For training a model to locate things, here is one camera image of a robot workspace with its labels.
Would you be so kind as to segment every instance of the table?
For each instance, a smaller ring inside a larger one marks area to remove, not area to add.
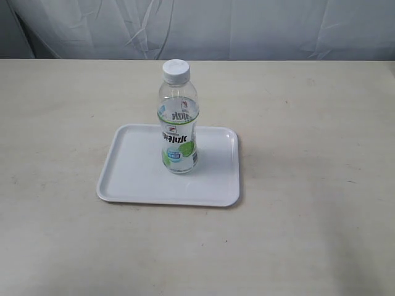
[[[0,295],[395,295],[395,63],[191,62],[241,142],[228,209],[109,204],[159,61],[0,60]]]

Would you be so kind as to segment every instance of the plastic bottle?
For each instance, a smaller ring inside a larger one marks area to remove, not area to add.
[[[159,89],[157,109],[162,127],[162,160],[176,174],[191,171],[198,161],[195,126],[199,104],[190,76],[184,60],[168,60],[163,64],[164,82]]]

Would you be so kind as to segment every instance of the white bottle cap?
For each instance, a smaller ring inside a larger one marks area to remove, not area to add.
[[[168,60],[162,68],[163,79],[168,84],[184,84],[191,78],[189,65],[184,60]]]

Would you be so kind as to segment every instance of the rectangular tray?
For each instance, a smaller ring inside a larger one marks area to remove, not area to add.
[[[196,128],[197,165],[175,175],[162,163],[159,125],[121,126],[97,193],[107,202],[227,207],[240,195],[238,138],[228,128]]]

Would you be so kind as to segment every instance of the bottle label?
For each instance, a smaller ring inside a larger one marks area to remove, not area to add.
[[[172,98],[158,110],[163,139],[162,160],[170,171],[184,173],[198,160],[195,137],[198,111],[194,114],[194,109],[189,108],[190,99],[177,99]]]

